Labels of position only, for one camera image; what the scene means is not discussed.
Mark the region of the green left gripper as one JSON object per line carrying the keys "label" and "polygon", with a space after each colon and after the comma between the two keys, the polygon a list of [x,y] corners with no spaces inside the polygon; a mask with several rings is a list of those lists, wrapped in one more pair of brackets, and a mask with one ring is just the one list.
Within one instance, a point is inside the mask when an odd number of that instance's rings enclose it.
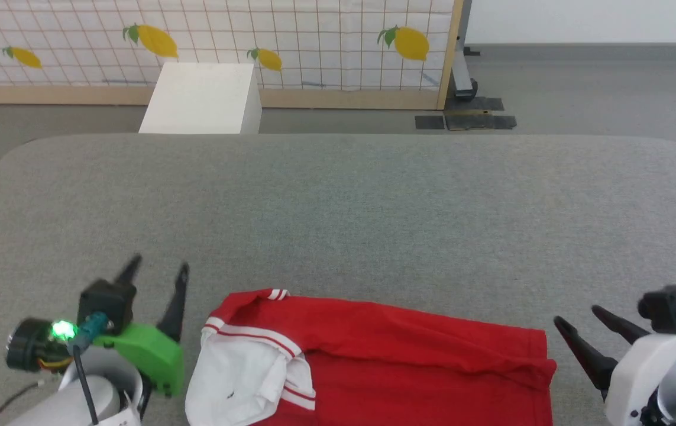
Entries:
{"label": "green left gripper", "polygon": [[[133,286],[143,257],[135,254],[115,278],[116,286]],[[96,348],[115,350],[119,356],[146,377],[154,388],[167,396],[176,396],[183,386],[185,368],[178,343],[189,284],[189,264],[183,262],[174,281],[174,292],[156,327],[128,324],[120,334],[107,334],[88,320],[76,325],[70,321],[26,318],[11,333],[6,343],[9,369],[25,372],[61,374],[75,364],[72,348],[85,355]]]}

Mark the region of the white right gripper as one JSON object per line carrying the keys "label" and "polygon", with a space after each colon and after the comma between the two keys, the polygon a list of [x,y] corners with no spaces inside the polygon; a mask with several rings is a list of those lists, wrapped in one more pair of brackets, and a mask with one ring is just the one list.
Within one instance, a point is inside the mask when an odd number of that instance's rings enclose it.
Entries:
{"label": "white right gripper", "polygon": [[607,393],[611,425],[676,425],[676,334],[651,334],[642,327],[592,305],[594,316],[632,344],[619,362],[586,342],[563,317],[554,326],[600,392]]}

